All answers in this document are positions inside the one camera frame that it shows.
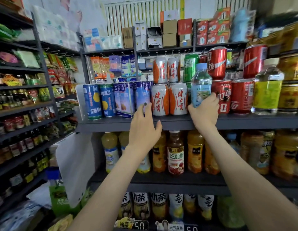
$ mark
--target bottle cap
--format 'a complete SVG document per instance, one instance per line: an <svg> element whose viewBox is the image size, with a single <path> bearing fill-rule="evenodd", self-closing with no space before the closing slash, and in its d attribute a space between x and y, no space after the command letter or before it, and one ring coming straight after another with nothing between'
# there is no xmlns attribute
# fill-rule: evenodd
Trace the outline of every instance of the bottle cap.
<svg viewBox="0 0 298 231"><path fill-rule="evenodd" d="M278 64L278 61L279 61L279 58L269 58L269 59L266 59L266 60L264 60L264 66L267 66L267 65L277 65Z"/></svg>
<svg viewBox="0 0 298 231"><path fill-rule="evenodd" d="M227 138L228 138L229 140L235 140L236 137L237 137L237 134L236 134L236 133L228 133L228 134L227 134Z"/></svg>
<svg viewBox="0 0 298 231"><path fill-rule="evenodd" d="M196 70L207 69L207 63L198 63L196 64Z"/></svg>

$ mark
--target cardboard box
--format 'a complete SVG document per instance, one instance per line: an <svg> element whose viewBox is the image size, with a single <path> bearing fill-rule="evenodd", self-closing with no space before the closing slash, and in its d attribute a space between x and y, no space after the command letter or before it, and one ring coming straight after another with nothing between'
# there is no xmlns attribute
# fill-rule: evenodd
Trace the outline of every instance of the cardboard box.
<svg viewBox="0 0 298 231"><path fill-rule="evenodd" d="M162 30L160 27L148 27L147 34L148 34L148 38L161 38L162 39Z"/></svg>
<svg viewBox="0 0 298 231"><path fill-rule="evenodd" d="M148 38L148 47L149 49L162 48L162 36L160 38Z"/></svg>
<svg viewBox="0 0 298 231"><path fill-rule="evenodd" d="M160 11L160 24L167 20L178 20L178 10Z"/></svg>
<svg viewBox="0 0 298 231"><path fill-rule="evenodd" d="M228 43L230 36L230 32L213 32L209 33L207 37L207 44L212 45L212 44L221 44L221 43Z"/></svg>
<svg viewBox="0 0 298 231"><path fill-rule="evenodd" d="M135 22L135 36L147 35L147 26L144 21Z"/></svg>
<svg viewBox="0 0 298 231"><path fill-rule="evenodd" d="M177 33L177 20L164 21L162 31L163 34Z"/></svg>
<svg viewBox="0 0 298 231"><path fill-rule="evenodd" d="M219 21L218 32L227 32L230 30L229 20Z"/></svg>
<svg viewBox="0 0 298 231"><path fill-rule="evenodd" d="M147 35L136 36L136 51L147 49Z"/></svg>
<svg viewBox="0 0 298 231"><path fill-rule="evenodd" d="M192 34L192 19L178 20L178 35Z"/></svg>
<svg viewBox="0 0 298 231"><path fill-rule="evenodd" d="M123 35L124 48L125 49L133 48L132 27L122 28L122 35Z"/></svg>
<svg viewBox="0 0 298 231"><path fill-rule="evenodd" d="M218 20L210 20L208 22L208 33L218 32L219 22Z"/></svg>
<svg viewBox="0 0 298 231"><path fill-rule="evenodd" d="M196 45L206 45L207 44L207 33L198 33L196 35Z"/></svg>
<svg viewBox="0 0 298 231"><path fill-rule="evenodd" d="M213 19L215 20L229 20L230 19L230 7L218 9Z"/></svg>
<svg viewBox="0 0 298 231"><path fill-rule="evenodd" d="M179 40L180 47L192 46L192 34L180 35Z"/></svg>
<svg viewBox="0 0 298 231"><path fill-rule="evenodd" d="M163 34L163 47L177 46L177 33Z"/></svg>
<svg viewBox="0 0 298 231"><path fill-rule="evenodd" d="M196 22L196 25L197 25L196 33L208 32L208 20L199 20Z"/></svg>

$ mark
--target iced tea bottle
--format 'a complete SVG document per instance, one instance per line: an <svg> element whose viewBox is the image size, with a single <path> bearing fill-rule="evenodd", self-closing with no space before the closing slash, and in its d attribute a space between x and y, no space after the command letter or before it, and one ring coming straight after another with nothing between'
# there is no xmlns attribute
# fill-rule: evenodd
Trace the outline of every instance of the iced tea bottle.
<svg viewBox="0 0 298 231"><path fill-rule="evenodd" d="M105 132L102 136L102 145L106 156L106 172L115 167L115 164L119 160L119 154L117 149L118 137L113 132Z"/></svg>
<svg viewBox="0 0 298 231"><path fill-rule="evenodd" d="M120 142L122 154L124 153L125 148L129 144L129 134L130 134L129 131L123 131L119 135L119 142Z"/></svg>
<svg viewBox="0 0 298 231"><path fill-rule="evenodd" d="M272 171L277 177L291 179L298 152L298 132L278 130L275 136Z"/></svg>
<svg viewBox="0 0 298 231"><path fill-rule="evenodd" d="M153 171L164 172L167 167L166 134L161 133L160 139L152 148Z"/></svg>
<svg viewBox="0 0 298 231"><path fill-rule="evenodd" d="M205 141L205 170L209 174L217 175L220 172L220 168L216 163L216 160L212 154L212 151Z"/></svg>
<svg viewBox="0 0 298 231"><path fill-rule="evenodd" d="M188 170L193 173L201 172L204 143L205 139L198 130L188 132Z"/></svg>
<svg viewBox="0 0 298 231"><path fill-rule="evenodd" d="M167 142L168 171L173 175L184 172L184 145L180 131L169 131Z"/></svg>

